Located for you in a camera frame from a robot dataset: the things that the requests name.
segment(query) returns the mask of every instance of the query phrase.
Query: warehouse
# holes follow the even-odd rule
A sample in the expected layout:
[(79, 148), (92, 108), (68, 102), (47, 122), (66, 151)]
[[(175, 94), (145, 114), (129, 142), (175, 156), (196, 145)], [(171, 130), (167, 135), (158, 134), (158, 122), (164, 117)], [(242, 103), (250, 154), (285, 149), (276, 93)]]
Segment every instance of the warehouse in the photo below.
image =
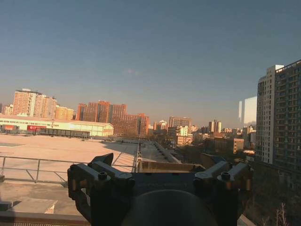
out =
[(83, 131), (89, 132), (90, 136), (101, 137), (112, 136), (114, 131), (114, 128), (110, 123), (52, 120), (48, 118), (0, 114), (0, 126), (5, 126), (5, 128), (12, 128), (9, 127), (9, 125), (18, 127), (19, 133), (36, 134), (39, 133), (41, 128)]

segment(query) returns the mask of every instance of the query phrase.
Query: bolt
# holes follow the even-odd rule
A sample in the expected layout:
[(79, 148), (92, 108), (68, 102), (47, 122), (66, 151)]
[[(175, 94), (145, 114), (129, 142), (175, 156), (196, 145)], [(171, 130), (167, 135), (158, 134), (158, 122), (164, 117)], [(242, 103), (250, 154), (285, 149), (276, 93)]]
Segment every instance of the bolt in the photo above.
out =
[(71, 170), (74, 170), (75, 166), (76, 166), (76, 164), (72, 164), (72, 165), (70, 166), (70, 169), (71, 169)]
[(107, 178), (107, 176), (108, 176), (108, 174), (106, 172), (102, 171), (98, 174), (98, 179), (105, 180)]
[(222, 173), (222, 179), (223, 179), (223, 180), (230, 180), (230, 173), (228, 173), (228, 172), (223, 172), (223, 173)]

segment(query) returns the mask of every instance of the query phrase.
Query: white building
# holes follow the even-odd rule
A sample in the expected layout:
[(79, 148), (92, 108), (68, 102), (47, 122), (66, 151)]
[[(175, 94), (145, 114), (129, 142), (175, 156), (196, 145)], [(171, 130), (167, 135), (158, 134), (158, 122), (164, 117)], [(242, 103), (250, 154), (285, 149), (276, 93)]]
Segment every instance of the white building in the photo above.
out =
[(13, 114), (14, 105), (7, 105), (4, 106), (4, 114), (5, 115), (12, 115)]
[(222, 131), (222, 122), (221, 121), (210, 121), (208, 127), (209, 133), (213, 132), (221, 132)]
[(110, 123), (90, 121), (52, 120), (48, 118), (24, 117), (0, 114), (0, 125), (18, 126), (20, 132), (36, 131), (39, 128), (64, 129), (90, 132), (90, 136), (112, 136), (114, 128)]
[(273, 163), (275, 70), (284, 65), (274, 65), (258, 81), (256, 115), (256, 159)]

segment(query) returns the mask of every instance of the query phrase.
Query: concrete slab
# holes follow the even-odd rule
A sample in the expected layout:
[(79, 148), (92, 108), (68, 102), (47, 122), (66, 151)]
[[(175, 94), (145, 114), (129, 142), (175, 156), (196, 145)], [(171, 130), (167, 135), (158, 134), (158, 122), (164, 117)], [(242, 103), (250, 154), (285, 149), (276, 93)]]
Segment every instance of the concrete slab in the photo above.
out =
[(53, 214), (57, 200), (24, 198), (16, 206), (8, 209), (13, 212)]

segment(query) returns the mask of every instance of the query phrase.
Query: low-rise building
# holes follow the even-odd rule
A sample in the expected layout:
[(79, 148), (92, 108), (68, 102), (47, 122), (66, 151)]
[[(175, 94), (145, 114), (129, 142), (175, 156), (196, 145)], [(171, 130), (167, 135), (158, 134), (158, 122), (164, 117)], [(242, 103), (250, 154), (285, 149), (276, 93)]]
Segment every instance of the low-rise building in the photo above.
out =
[(244, 139), (214, 137), (214, 148), (216, 152), (243, 152)]
[(39, 133), (40, 128), (68, 131), (85, 131), (90, 136), (112, 136), (114, 128), (110, 123), (89, 121), (52, 120), (48, 118), (0, 115), (0, 125), (18, 126), (20, 133)]
[(192, 136), (176, 136), (175, 142), (177, 146), (191, 145)]

